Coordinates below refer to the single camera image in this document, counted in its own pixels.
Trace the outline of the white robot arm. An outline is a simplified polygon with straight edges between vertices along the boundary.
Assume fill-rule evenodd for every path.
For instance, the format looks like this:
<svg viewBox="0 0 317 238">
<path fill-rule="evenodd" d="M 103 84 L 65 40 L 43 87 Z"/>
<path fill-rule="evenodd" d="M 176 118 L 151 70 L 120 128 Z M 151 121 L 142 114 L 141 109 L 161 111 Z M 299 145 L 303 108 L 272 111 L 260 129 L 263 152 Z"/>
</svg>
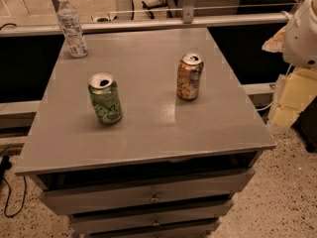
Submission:
<svg viewBox="0 0 317 238">
<path fill-rule="evenodd" d="M 317 68 L 317 0 L 305 0 L 288 20 L 282 55 L 294 66 Z"/>
</svg>

